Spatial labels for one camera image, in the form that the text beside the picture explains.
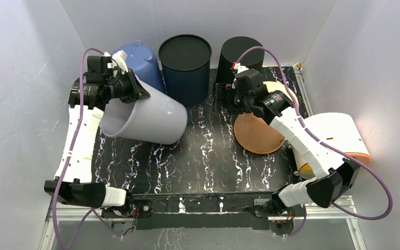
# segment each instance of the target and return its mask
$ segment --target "black marble table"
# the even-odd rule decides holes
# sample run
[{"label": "black marble table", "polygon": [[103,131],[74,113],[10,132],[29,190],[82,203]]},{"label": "black marble table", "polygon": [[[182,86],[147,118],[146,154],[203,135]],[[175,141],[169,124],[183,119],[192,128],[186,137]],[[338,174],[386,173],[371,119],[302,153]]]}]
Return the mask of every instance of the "black marble table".
[{"label": "black marble table", "polygon": [[[299,109],[307,117],[305,103],[292,67],[284,67]],[[265,81],[280,81],[277,67],[261,72]],[[210,71],[210,82],[216,70]],[[275,191],[295,183],[293,153],[286,143],[276,152],[257,155],[236,141],[233,124],[237,115],[218,108],[213,113],[210,95],[187,108],[187,128],[172,145],[108,138],[99,130],[94,144],[93,181],[130,189],[133,194],[185,194]]]}]

